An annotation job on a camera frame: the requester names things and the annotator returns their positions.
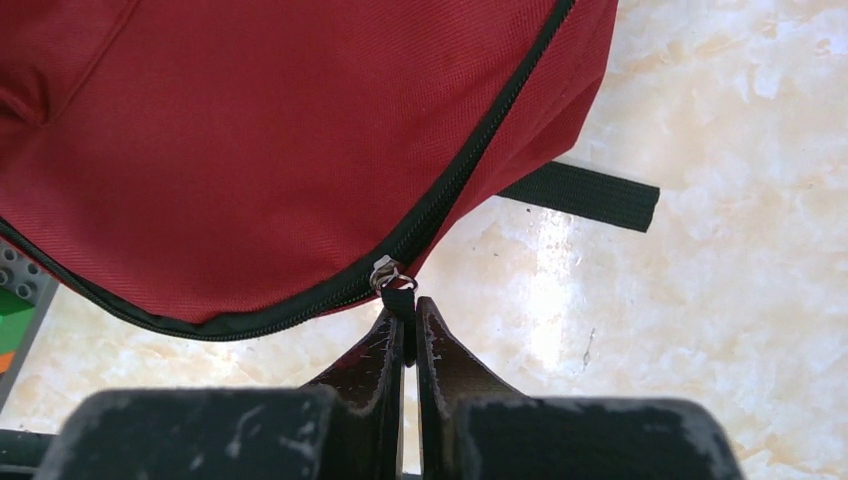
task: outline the metal zipper slider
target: metal zipper slider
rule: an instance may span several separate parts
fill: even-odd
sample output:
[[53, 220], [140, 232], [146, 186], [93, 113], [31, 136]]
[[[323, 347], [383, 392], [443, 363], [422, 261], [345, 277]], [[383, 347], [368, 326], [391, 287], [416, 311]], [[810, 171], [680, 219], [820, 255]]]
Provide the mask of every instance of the metal zipper slider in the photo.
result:
[[371, 284], [371, 288], [377, 296], [382, 297], [383, 289], [391, 285], [395, 280], [406, 282], [399, 289], [412, 288], [413, 292], [418, 290], [418, 282], [414, 278], [400, 273], [398, 271], [399, 265], [400, 263], [397, 260], [388, 255], [383, 255], [382, 258], [374, 262], [374, 270], [371, 271], [371, 277], [368, 279], [368, 283]]

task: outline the red fabric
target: red fabric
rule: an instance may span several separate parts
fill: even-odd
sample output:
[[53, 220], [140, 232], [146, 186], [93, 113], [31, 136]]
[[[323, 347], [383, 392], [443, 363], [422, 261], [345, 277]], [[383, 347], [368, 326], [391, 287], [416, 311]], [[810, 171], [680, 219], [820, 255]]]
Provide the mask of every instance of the red fabric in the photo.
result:
[[[398, 224], [553, 4], [2, 2], [0, 217], [153, 314], [280, 302]], [[576, 2], [441, 234], [573, 145], [615, 7]]]

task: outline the black zipper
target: black zipper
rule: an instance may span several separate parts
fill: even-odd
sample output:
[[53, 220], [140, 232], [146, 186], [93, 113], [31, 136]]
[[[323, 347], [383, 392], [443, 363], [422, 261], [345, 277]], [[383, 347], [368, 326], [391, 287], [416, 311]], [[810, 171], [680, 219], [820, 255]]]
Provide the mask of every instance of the black zipper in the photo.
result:
[[260, 312], [222, 314], [204, 325], [151, 315], [59, 265], [0, 218], [0, 236], [40, 263], [62, 283], [98, 307], [138, 327], [165, 335], [206, 341], [235, 341], [285, 330], [322, 313], [355, 304], [374, 295], [369, 276], [376, 259], [389, 255], [412, 264], [433, 241], [454, 203], [474, 173], [486, 148], [509, 113], [575, 0], [556, 2], [530, 51], [495, 98], [492, 107], [451, 161], [445, 172], [370, 254], [329, 280]]

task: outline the lego brick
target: lego brick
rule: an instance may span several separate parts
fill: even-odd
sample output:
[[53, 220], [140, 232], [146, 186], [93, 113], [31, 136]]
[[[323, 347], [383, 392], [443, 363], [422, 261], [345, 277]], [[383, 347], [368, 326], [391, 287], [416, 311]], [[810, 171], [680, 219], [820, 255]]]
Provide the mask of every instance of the lego brick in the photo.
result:
[[38, 264], [0, 239], [0, 289], [35, 305], [51, 281], [50, 275]]
[[34, 306], [11, 292], [0, 290], [0, 355], [18, 347], [34, 312]]

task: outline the zipper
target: zipper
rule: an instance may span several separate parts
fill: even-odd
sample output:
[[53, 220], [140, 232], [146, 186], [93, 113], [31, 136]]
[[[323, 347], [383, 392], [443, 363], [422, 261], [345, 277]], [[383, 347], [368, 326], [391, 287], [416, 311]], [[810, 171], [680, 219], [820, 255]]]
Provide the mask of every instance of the zipper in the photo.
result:
[[[326, 295], [322, 294], [320, 299], [301, 302], [305, 303], [305, 306], [294, 307], [288, 310], [284, 308], [286, 303], [298, 299], [300, 296], [307, 295], [319, 287], [323, 288], [325, 286], [324, 284], [318, 285], [313, 287], [313, 289], [295, 295], [295, 297], [289, 300], [283, 301], [278, 306], [268, 307], [266, 309], [268, 311], [267, 316], [270, 317], [277, 316], [278, 313], [276, 310], [285, 312], [279, 314], [283, 317], [282, 319], [273, 320], [268, 325], [251, 328], [242, 332], [225, 333], [224, 331], [216, 332], [215, 328], [213, 328], [213, 324], [216, 320], [219, 320], [218, 317], [211, 319], [206, 325], [197, 326], [186, 324], [177, 319], [151, 315], [93, 283], [74, 275], [29, 242], [2, 218], [0, 218], [0, 236], [23, 251], [32, 260], [41, 264], [41, 266], [51, 272], [62, 283], [85, 296], [109, 314], [146, 330], [192, 340], [236, 341], [269, 335], [299, 325], [320, 314], [356, 304], [373, 297], [375, 294], [379, 295], [380, 289], [391, 283], [391, 281], [400, 279], [414, 284], [414, 279], [401, 275], [401, 265], [412, 264], [416, 257], [435, 238], [438, 230], [453, 208], [454, 203], [456, 203], [456, 200], [462, 193], [465, 184], [474, 173], [483, 153], [485, 153], [486, 148], [491, 143], [495, 133], [518, 98], [519, 93], [521, 93], [522, 88], [527, 83], [545, 50], [547, 50], [548, 45], [553, 40], [554, 35], [559, 30], [559, 27], [565, 22], [575, 1], [558, 0], [556, 2], [553, 11], [543, 24], [530, 51], [507, 81], [505, 87], [497, 95], [490, 110], [484, 115], [465, 145], [460, 149], [457, 157], [448, 165], [445, 172], [436, 180], [433, 187], [424, 195], [419, 204], [404, 217], [398, 228], [381, 243], [375, 252], [372, 252], [372, 254], [338, 274], [337, 277], [339, 278], [333, 277], [327, 281], [329, 284], [334, 282], [334, 280], [344, 280], [340, 282], [340, 284], [343, 284], [341, 288], [334, 289], [332, 293]], [[377, 263], [384, 262], [381, 267], [384, 269], [391, 268], [388, 273], [396, 273], [396, 276], [388, 283], [379, 283], [379, 288], [374, 288], [371, 280], [378, 269], [378, 265], [369, 263], [368, 259], [373, 259], [378, 255], [382, 256]], [[224, 314], [222, 317], [249, 317], [250, 315], [261, 314], [262, 312]]]

